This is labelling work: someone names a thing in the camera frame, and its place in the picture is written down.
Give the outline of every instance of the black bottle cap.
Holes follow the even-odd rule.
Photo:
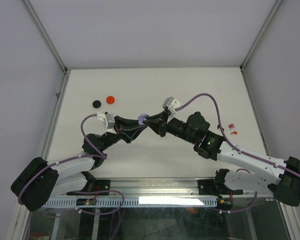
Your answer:
[[[101,107],[101,102],[99,100],[95,100],[93,103],[92,103],[92,106],[95,108],[95,109],[98,109]]]

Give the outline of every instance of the white table surface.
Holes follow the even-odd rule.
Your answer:
[[[239,68],[143,68],[89,69],[70,73],[48,160],[62,160],[82,151],[82,119],[96,112],[109,112],[127,119],[139,114],[160,113],[168,97],[184,104],[194,95],[209,93],[219,105],[221,121],[229,139],[252,151],[265,154],[257,122]],[[107,104],[107,96],[115,103]],[[100,100],[99,109],[92,106]],[[186,121],[199,111],[217,130],[217,114],[208,97],[200,97],[176,117]],[[103,134],[103,125],[90,118],[84,126],[86,134]],[[120,141],[104,151],[108,159],[91,173],[99,178],[181,178],[214,177],[216,170],[238,167],[204,159],[193,145],[167,134],[161,138],[147,128],[131,144]]]

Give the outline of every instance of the white wall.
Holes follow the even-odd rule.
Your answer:
[[[67,67],[239,66],[275,0],[30,0]]]
[[[20,0],[0,0],[0,240],[15,214],[10,186],[38,156],[61,80]]]
[[[300,159],[300,0],[284,1],[246,77],[270,154]]]

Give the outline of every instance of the purple cable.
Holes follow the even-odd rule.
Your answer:
[[[81,158],[89,158],[89,157],[98,157],[98,158],[100,158],[101,156],[99,156],[99,155],[90,155],[90,154],[81,156]],[[59,164],[64,164],[64,163],[67,163],[67,162],[69,162],[69,161],[71,161],[71,160],[75,160],[75,159],[78,159],[78,158],[79,158],[79,156],[73,156],[73,157],[70,157],[70,158],[67,158],[67,159],[65,159],[65,160],[60,161]],[[56,163],[52,163],[52,164],[49,164],[49,165],[45,166],[45,167],[44,167],[43,169],[41,169],[36,175],[34,175],[34,176],[26,183],[26,185],[24,185],[24,187],[22,188],[22,190],[20,191],[19,196],[18,196],[18,203],[19,203],[20,205],[23,205],[23,203],[21,202],[21,197],[22,197],[22,195],[24,194],[24,192],[26,191],[27,187],[29,187],[29,185],[30,185],[34,180],[36,180],[36,178],[39,177],[44,171],[46,171],[47,169],[49,169],[49,168],[51,168],[51,167],[53,167],[53,166],[56,166],[56,165],[57,165]]]
[[[120,210],[117,211],[117,213],[119,214],[119,223],[120,223],[120,220],[121,220],[121,213],[120,213]],[[110,232],[109,232],[109,240],[112,240],[113,237],[114,237],[114,233],[116,232],[118,226],[115,228],[114,230],[114,233],[112,234],[112,226],[113,226],[113,221],[114,221],[114,218],[115,218],[115,212],[112,213],[112,216],[111,216],[111,223],[110,223]]]
[[[236,172],[239,172],[239,171],[245,171],[247,173],[251,173],[249,170],[244,169],[244,168],[239,168],[239,169],[236,170]]]
[[[193,98],[191,98],[191,99],[190,99],[188,102],[186,102],[184,105],[182,105],[182,106],[176,108],[175,110],[176,110],[176,111],[180,111],[180,110],[184,109],[184,108],[187,107],[189,104],[191,104],[195,99],[197,99],[197,98],[199,98],[199,97],[201,97],[201,96],[207,96],[207,97],[211,98],[211,100],[213,101],[214,106],[215,106],[215,110],[216,110],[216,114],[217,114],[217,118],[218,118],[218,123],[219,123],[219,127],[220,127],[220,131],[221,131],[221,133],[222,133],[222,136],[224,137],[225,141],[226,141],[226,142],[227,142],[234,150],[236,150],[237,152],[239,152],[240,149],[237,148],[235,145],[233,145],[233,144],[230,142],[230,140],[227,138],[227,136],[226,136],[226,134],[225,134],[225,132],[224,132],[224,129],[222,128],[222,125],[221,125],[220,111],[219,111],[219,107],[218,107],[217,101],[216,101],[215,98],[214,98],[212,95],[210,95],[209,93],[200,93],[200,94],[194,96]],[[248,157],[251,157],[251,158],[260,160],[260,161],[262,161],[262,162],[264,162],[264,163],[266,163],[266,164],[269,164],[269,165],[272,165],[272,166],[275,166],[275,165],[276,165],[276,164],[275,164],[274,162],[272,162],[272,161],[269,161],[269,160],[264,159],[264,158],[262,158],[262,157],[253,155],[253,154],[251,154],[251,153],[249,153],[249,152],[241,151],[241,153],[244,154],[244,155],[246,155],[246,156],[248,156]],[[291,174],[297,176],[298,178],[300,178],[300,174],[299,174],[299,173],[296,173],[295,171],[290,170],[289,168],[286,168],[286,167],[281,166],[281,165],[278,165],[277,167],[278,167],[279,169],[282,169],[282,170],[284,170],[284,171],[287,171],[287,172],[289,172],[289,173],[291,173]]]
[[[115,210],[112,210],[112,211],[109,211],[109,212],[93,213],[93,212],[85,211],[82,208],[79,208],[80,211],[82,211],[83,213],[94,215],[94,216],[113,214],[116,211],[118,211],[124,205],[124,203],[125,203],[125,196],[122,194],[122,192],[117,191],[117,190],[102,190],[102,191],[91,191],[91,192],[73,191],[72,193],[75,193],[75,194],[87,194],[87,195],[91,195],[91,194],[103,194],[103,193],[116,193],[116,194],[119,194],[122,197],[122,202],[121,202],[120,206],[118,206]]]
[[[113,235],[111,236],[111,239],[110,239],[110,240],[112,240],[112,239],[114,239],[114,238],[116,237],[116,235],[117,235],[117,233],[118,233],[118,231],[119,231],[120,225],[121,225],[121,223],[122,223],[122,220],[124,219],[125,210],[123,210],[122,216],[121,216],[121,214],[120,214],[120,211],[118,211],[118,213],[119,213],[119,222],[118,222],[118,225],[117,225],[117,227],[116,227],[116,229],[115,229]]]
[[[233,210],[233,211],[230,211],[230,213],[240,213],[240,212],[242,212],[242,211],[245,211],[245,210],[250,209],[250,208],[256,203],[257,197],[258,197],[258,192],[256,191],[256,192],[255,192],[255,195],[254,195],[254,198],[253,198],[253,201],[252,201],[248,206],[246,206],[246,207],[244,207],[244,208],[242,208],[242,209],[239,209],[239,210]],[[220,212],[220,210],[219,210],[219,209],[216,209],[216,208],[209,208],[209,209]],[[228,213],[228,211],[226,211],[226,210],[221,210],[221,212],[222,212],[222,213],[225,213],[225,214]]]
[[[112,213],[112,216],[111,216],[111,222],[110,222],[110,231],[109,231],[109,239],[111,239],[111,233],[112,233],[112,225],[114,223],[114,218],[115,218],[115,212]]]
[[[87,141],[87,143],[88,143],[94,150],[96,150],[96,152],[97,152],[98,154],[100,154],[101,158],[102,158],[102,159],[107,159],[106,155],[104,155],[104,153],[103,153],[102,151],[100,151],[100,150],[99,150],[99,149],[98,149],[98,148],[97,148],[97,147],[89,140],[89,138],[86,136],[85,131],[84,131],[84,124],[85,124],[85,122],[86,122],[89,118],[93,118],[93,117],[96,117],[96,116],[97,116],[96,113],[95,113],[95,114],[91,114],[91,115],[89,115],[89,116],[86,116],[86,117],[82,120],[81,125],[80,125],[81,133],[82,133],[84,139]]]

